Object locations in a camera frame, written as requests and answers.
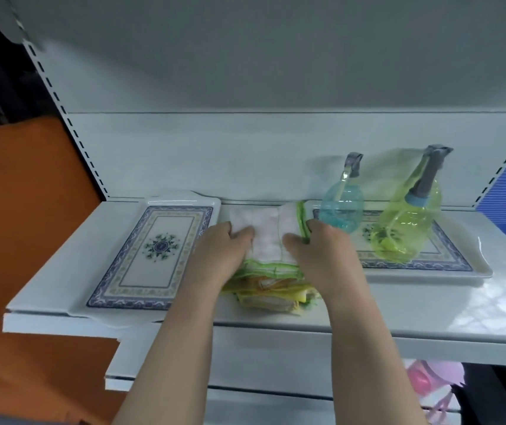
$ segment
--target orange fabric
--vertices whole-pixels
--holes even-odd
[[[99,203],[58,119],[0,127],[0,414],[103,424],[121,405],[104,390],[115,340],[1,332],[7,303]]]

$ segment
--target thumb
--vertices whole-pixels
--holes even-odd
[[[301,236],[291,233],[287,233],[282,237],[282,244],[297,261],[303,248],[306,247]]]
[[[251,242],[253,242],[253,238],[255,237],[255,228],[246,227],[241,231],[235,233],[233,240],[239,243],[240,246],[245,248],[246,250],[250,248]]]

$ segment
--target white back panel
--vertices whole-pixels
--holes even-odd
[[[506,0],[13,0],[68,112],[506,110]]]
[[[389,200],[431,143],[454,147],[444,204],[472,206],[506,159],[506,113],[72,114],[111,197],[164,188],[226,200],[320,199],[365,154],[367,200]]]

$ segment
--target person's left hand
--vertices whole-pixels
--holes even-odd
[[[243,228],[233,235],[230,233],[230,222],[207,228],[188,261],[185,285],[198,284],[211,288],[216,295],[221,291],[241,265],[255,236],[253,227]]]

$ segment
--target blue patterned border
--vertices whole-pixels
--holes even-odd
[[[135,228],[129,234],[129,237],[123,244],[121,250],[113,260],[113,263],[105,272],[105,275],[99,282],[97,288],[87,301],[87,307],[94,308],[113,308],[113,309],[145,309],[145,310],[168,310],[172,303],[172,298],[148,298],[148,297],[121,297],[121,296],[106,296],[105,291],[111,281],[113,280],[115,273],[121,267],[125,256],[129,249],[135,242],[136,238],[141,232],[146,221],[149,220],[150,215],[155,210],[162,211],[202,211],[202,220],[200,230],[196,238],[200,237],[206,228],[209,226],[211,221],[211,215],[213,214],[213,207],[199,207],[199,206],[148,206],[144,211],[143,215],[136,223]]]
[[[313,216],[318,219],[320,209],[315,208],[313,210]],[[381,211],[378,210],[365,210],[364,216],[379,216]],[[448,238],[446,233],[440,228],[435,221],[432,224],[432,231],[438,237],[440,242],[448,250],[450,255],[454,258],[454,262],[447,261],[435,261],[435,260],[415,260],[407,262],[405,264],[399,264],[397,262],[385,261],[377,257],[376,259],[362,259],[361,265],[364,269],[389,269],[389,270],[435,270],[435,271],[473,271],[469,262],[464,258],[462,253]]]

